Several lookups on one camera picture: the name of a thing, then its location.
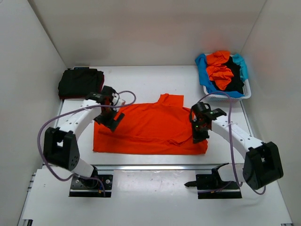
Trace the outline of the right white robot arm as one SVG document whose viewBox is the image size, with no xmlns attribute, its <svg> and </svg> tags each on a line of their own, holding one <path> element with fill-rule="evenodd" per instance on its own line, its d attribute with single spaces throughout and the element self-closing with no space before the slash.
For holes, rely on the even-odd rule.
<svg viewBox="0 0 301 226">
<path fill-rule="evenodd" d="M 216 188 L 228 182 L 246 183 L 258 190 L 283 177 L 283 167 L 278 147 L 273 142 L 263 142 L 253 137 L 230 120 L 222 109 L 212 110 L 209 104 L 198 102 L 191 107 L 189 120 L 192 140 L 197 144 L 209 139 L 208 132 L 220 135 L 229 142 L 230 152 L 237 150 L 244 163 L 226 163 L 212 169 L 211 182 Z"/>
</svg>

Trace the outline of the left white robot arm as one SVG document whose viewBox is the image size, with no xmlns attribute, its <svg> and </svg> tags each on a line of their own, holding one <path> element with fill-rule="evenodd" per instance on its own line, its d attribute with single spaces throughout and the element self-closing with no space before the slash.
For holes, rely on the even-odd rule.
<svg viewBox="0 0 301 226">
<path fill-rule="evenodd" d="M 119 93 L 109 86 L 104 86 L 100 93 L 89 93 L 80 109 L 71 112 L 66 122 L 45 130 L 44 145 L 40 147 L 45 165 L 55 165 L 70 171 L 89 189 L 103 187 L 97 168 L 81 159 L 78 138 L 93 121 L 114 132 L 124 117 L 123 113 L 117 115 L 124 104 Z"/>
</svg>

